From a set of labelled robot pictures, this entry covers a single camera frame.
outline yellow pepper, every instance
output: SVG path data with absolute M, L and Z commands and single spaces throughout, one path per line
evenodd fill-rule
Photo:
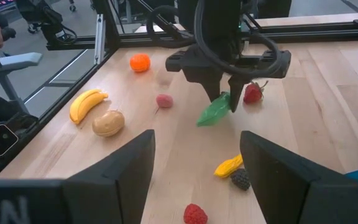
M 231 173 L 236 171 L 236 169 L 241 166 L 242 157 L 241 154 L 234 157 L 233 159 L 228 159 L 224 161 L 221 165 L 216 168 L 214 175 L 225 178 L 228 177 Z

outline green toy vegetable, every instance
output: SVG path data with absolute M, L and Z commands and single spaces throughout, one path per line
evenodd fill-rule
M 230 110 L 230 93 L 223 92 L 201 114 L 197 120 L 197 127 L 212 126 L 223 118 Z

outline floor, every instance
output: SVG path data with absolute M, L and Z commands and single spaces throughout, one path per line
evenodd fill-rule
M 90 8 L 89 0 L 77 0 L 76 12 L 69 11 L 68 0 L 57 0 L 52 7 L 63 16 L 63 24 L 75 30 L 79 36 L 94 35 L 96 12 Z M 358 11 L 358 0 L 293 0 L 290 16 L 313 16 L 325 14 L 352 13 Z M 27 52 L 39 52 L 44 55 L 40 64 L 24 70 L 12 72 L 9 78 L 18 95 L 25 100 L 25 105 L 31 114 L 41 116 L 48 108 L 61 97 L 68 87 L 44 87 L 45 82 L 50 82 L 51 77 L 57 75 L 52 83 L 74 83 L 93 66 L 93 49 L 89 50 L 64 50 L 48 51 L 46 41 L 41 33 L 29 34 L 27 23 L 18 16 L 8 16 L 10 26 L 17 31 L 15 39 L 5 43 L 3 51 L 11 54 L 23 54 Z M 133 32 L 140 24 L 124 24 L 125 32 Z M 0 86 L 0 95 L 6 98 L 4 90 Z

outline toy banana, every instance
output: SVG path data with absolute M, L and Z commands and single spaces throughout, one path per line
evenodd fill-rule
M 88 90 L 82 93 L 70 106 L 70 119 L 75 124 L 79 124 L 90 109 L 109 97 L 101 90 Z
M 216 168 L 214 175 L 222 178 L 228 177 L 231 173 L 236 171 L 236 169 L 241 166 L 241 164 L 242 157 L 241 154 L 239 154 L 233 159 L 228 159 L 219 165 L 218 168 Z

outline potato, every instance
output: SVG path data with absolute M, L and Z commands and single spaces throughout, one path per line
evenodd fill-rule
M 124 115 L 119 111 L 107 111 L 103 116 L 95 118 L 92 130 L 95 134 L 108 137 L 116 134 L 124 127 Z

